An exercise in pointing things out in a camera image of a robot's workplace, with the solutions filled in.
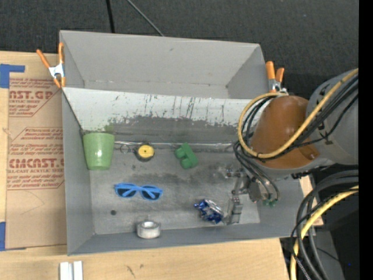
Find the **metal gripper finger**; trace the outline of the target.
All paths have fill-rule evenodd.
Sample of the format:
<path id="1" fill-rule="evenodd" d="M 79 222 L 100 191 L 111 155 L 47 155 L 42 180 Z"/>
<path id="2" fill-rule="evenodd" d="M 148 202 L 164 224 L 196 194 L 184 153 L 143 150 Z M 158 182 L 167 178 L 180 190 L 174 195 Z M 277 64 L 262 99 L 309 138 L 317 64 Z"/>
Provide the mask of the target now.
<path id="1" fill-rule="evenodd" d="M 225 172 L 225 178 L 226 179 L 243 178 L 243 177 L 246 177 L 246 176 L 247 176 L 247 174 L 242 167 L 237 168 L 237 169 L 233 168 L 233 167 L 226 168 L 226 172 Z"/>
<path id="2" fill-rule="evenodd" d="M 238 196 L 232 196 L 228 201 L 227 215 L 223 222 L 226 225 L 232 225 L 240 222 L 243 204 Z"/>

